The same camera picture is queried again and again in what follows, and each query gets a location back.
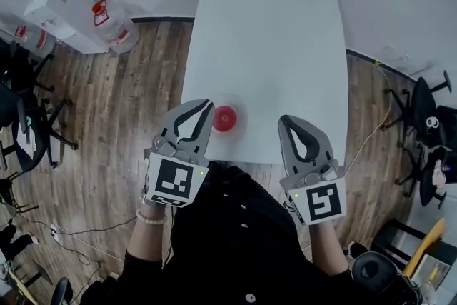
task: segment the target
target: white button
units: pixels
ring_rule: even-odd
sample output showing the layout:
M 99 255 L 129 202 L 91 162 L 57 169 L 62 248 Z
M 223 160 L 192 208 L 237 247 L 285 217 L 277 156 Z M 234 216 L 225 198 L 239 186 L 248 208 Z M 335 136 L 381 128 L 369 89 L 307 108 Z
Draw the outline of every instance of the white button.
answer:
M 256 297 L 253 294 L 247 294 L 246 301 L 248 303 L 252 304 L 253 302 L 256 302 Z

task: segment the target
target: white cord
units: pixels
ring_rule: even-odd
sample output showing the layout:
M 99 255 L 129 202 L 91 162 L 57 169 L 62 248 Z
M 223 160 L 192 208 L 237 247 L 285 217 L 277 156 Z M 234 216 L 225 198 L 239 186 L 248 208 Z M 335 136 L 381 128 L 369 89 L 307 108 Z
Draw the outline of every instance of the white cord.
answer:
M 391 88 L 391 83 L 390 81 L 388 80 L 388 77 L 387 75 L 384 73 L 384 71 L 382 71 L 382 69 L 379 67 L 379 64 L 378 64 L 378 61 L 376 62 L 376 67 L 378 68 L 378 70 L 384 75 L 384 77 L 386 78 L 387 80 L 387 84 L 388 84 L 388 88 L 389 89 L 392 89 Z M 363 142 L 362 146 L 360 147 L 360 149 L 357 151 L 357 154 L 354 156 L 354 159 L 352 159 L 351 163 L 349 164 L 348 166 L 348 169 L 346 170 L 346 173 L 344 174 L 343 178 L 346 178 L 346 175 L 347 173 L 349 172 L 349 169 L 351 169 L 352 167 L 352 164 L 354 164 L 354 162 L 356 161 L 356 159 L 358 158 L 358 155 L 361 153 L 363 147 L 365 146 L 366 142 L 374 135 L 374 133 L 376 131 L 378 131 L 378 129 L 384 124 L 384 122 L 386 122 L 387 120 L 387 116 L 388 114 L 390 113 L 391 111 L 391 102 L 392 102 L 392 98 L 389 96 L 389 99 L 388 99 L 388 110 L 387 110 L 387 113 L 386 115 L 384 116 L 384 119 L 383 121 L 373 130 L 373 132 L 371 134 L 368 135 L 368 137 L 365 139 L 365 141 Z
M 117 259 L 118 261 L 121 261 L 122 263 L 124 262 L 123 259 L 120 259 L 120 258 L 117 258 L 117 257 L 115 257 L 115 256 L 112 256 L 112 255 L 106 253 L 105 251 L 102 251 L 101 249 L 98 249 L 98 248 L 96 248 L 95 246 L 90 245 L 87 241 L 84 241 L 83 239 L 80 239 L 80 238 L 78 238 L 77 236 L 74 236 L 73 234 L 70 234 L 70 233 L 69 233 L 67 230 L 65 230 L 62 226 L 60 226 L 60 225 L 58 225 L 58 224 L 54 224 L 54 225 L 56 225 L 60 230 L 62 230 L 62 231 L 65 233 L 65 235 L 72 236 L 73 238 L 79 240 L 81 243 L 83 243 L 83 244 L 85 244 L 85 245 L 87 245 L 87 246 L 90 246 L 92 249 L 95 249 L 96 251 L 99 251 L 99 252 L 101 252 L 101 253 L 103 253 L 103 254 L 105 254 L 105 255 L 107 255 L 107 256 L 110 256 L 111 258 Z

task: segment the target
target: white table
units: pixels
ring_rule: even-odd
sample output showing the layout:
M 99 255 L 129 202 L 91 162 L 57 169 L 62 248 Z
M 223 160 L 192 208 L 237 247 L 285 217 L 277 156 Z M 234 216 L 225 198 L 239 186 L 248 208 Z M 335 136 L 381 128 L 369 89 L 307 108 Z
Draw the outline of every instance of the white table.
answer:
M 243 100 L 248 126 L 230 144 L 212 134 L 207 158 L 281 164 L 278 119 L 291 114 L 325 131 L 342 164 L 348 77 L 338 1 L 199 0 L 182 102 L 222 93 Z

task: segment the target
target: hardwood floor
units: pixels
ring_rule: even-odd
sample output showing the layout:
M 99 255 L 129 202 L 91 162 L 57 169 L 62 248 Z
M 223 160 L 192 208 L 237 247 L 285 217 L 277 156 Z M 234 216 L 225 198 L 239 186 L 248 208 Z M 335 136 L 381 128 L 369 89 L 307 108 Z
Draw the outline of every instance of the hardwood floor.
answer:
M 143 149 L 151 145 L 161 117 L 179 104 L 192 24 L 151 23 L 140 24 L 139 28 L 140 41 L 129 54 L 82 55 L 58 47 L 56 58 L 43 70 L 40 82 L 53 84 L 56 90 L 52 96 L 37 91 L 39 97 L 50 97 L 54 103 L 69 97 L 75 103 L 61 114 L 60 122 L 66 125 L 61 133 L 67 139 L 77 140 L 79 150 L 57 144 L 54 151 L 56 157 L 60 156 L 58 168 L 51 169 L 45 157 L 34 171 L 14 181 L 18 202 L 40 206 L 24 217 L 57 223 L 73 232 L 106 228 L 135 216 L 146 171 Z M 405 79 L 386 74 L 393 88 L 412 88 Z M 348 56 L 348 80 L 346 168 L 388 109 L 388 97 L 382 93 L 387 83 L 373 64 Z M 394 103 L 392 109 L 391 116 L 398 113 Z M 4 129 L 0 139 L 4 146 L 11 142 L 10 130 Z M 404 199 L 401 187 L 393 185 L 395 177 L 409 169 L 406 157 L 396 148 L 397 140 L 398 129 L 377 131 L 348 173 L 348 215 L 336 224 L 342 244 L 350 240 L 368 244 L 385 220 L 408 214 L 411 200 Z M 9 170 L 0 172 L 3 176 L 18 168 L 15 157 L 9 156 L 8 163 Z M 278 182 L 285 174 L 282 165 L 232 164 L 247 170 L 282 203 L 284 194 Z M 8 217 L 6 209 L 0 207 L 0 224 L 6 223 Z M 68 277 L 77 293 L 97 268 L 94 262 L 83 265 L 77 255 L 59 247 L 44 225 L 21 217 L 15 223 L 40 239 L 39 245 L 27 248 L 17 257 L 17 262 L 24 265 L 22 273 L 34 274 L 34 259 L 48 271 L 54 283 L 62 276 Z M 78 237 L 122 259 L 133 225 L 131 222 Z M 169 230 L 168 222 L 164 255 Z M 298 231 L 305 248 L 309 245 L 308 229 L 298 225 Z M 102 261 L 94 278 L 111 271 L 121 272 L 121 261 L 70 236 L 59 238 L 63 246 Z M 310 249 L 305 254 L 310 256 Z M 30 290 L 45 304 L 50 301 L 54 287 L 40 279 Z

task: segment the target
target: desk leg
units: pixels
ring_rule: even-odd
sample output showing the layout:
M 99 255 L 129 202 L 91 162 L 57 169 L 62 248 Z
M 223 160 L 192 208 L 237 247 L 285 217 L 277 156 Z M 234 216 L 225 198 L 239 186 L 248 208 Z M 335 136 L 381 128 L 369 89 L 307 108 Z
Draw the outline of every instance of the desk leg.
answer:
M 395 258 L 394 256 L 390 255 L 389 253 L 387 253 L 385 250 L 381 249 L 379 246 L 377 245 L 371 245 L 371 250 L 373 251 L 377 251 L 378 253 L 381 253 L 382 255 L 386 256 L 387 258 L 389 258 L 396 266 L 397 268 L 400 270 L 400 271 L 403 271 L 404 268 L 405 268 L 405 264 L 400 262 L 397 258 Z
M 419 238 L 420 240 L 423 240 L 426 237 L 426 235 L 422 231 L 415 230 L 415 229 L 411 228 L 410 226 L 402 224 L 400 221 L 397 221 L 395 219 L 390 220 L 389 224 L 392 226 L 395 226 L 397 229 L 400 229 L 412 236 L 415 236 L 416 238 Z
M 389 251 L 396 254 L 397 256 L 399 256 L 400 258 L 404 259 L 407 262 L 409 262 L 411 260 L 411 257 L 408 254 L 406 254 L 404 251 L 401 251 L 400 249 L 396 248 L 393 245 L 387 244 L 386 249 L 388 249 Z

